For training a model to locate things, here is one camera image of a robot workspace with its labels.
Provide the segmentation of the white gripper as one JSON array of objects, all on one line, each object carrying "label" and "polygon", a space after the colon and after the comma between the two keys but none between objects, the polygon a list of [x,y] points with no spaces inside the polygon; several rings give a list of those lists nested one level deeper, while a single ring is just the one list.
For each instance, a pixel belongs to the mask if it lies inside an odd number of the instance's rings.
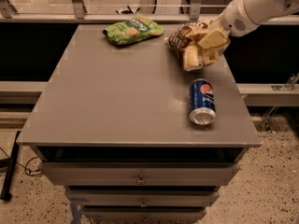
[{"label": "white gripper", "polygon": [[211,49],[221,46],[227,41],[227,35],[235,37],[244,36],[259,27],[249,17],[245,7],[245,0],[233,0],[216,20],[202,20],[200,21],[200,26],[204,29],[219,28],[208,32],[197,43],[201,49]]}]

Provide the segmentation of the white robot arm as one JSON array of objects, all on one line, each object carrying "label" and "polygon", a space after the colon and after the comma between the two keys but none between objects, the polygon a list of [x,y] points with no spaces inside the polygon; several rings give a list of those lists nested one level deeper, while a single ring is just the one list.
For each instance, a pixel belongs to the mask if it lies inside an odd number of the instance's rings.
[{"label": "white robot arm", "polygon": [[299,0],[233,0],[198,40],[200,49],[224,46],[228,36],[244,36],[262,23],[290,15],[299,9]]}]

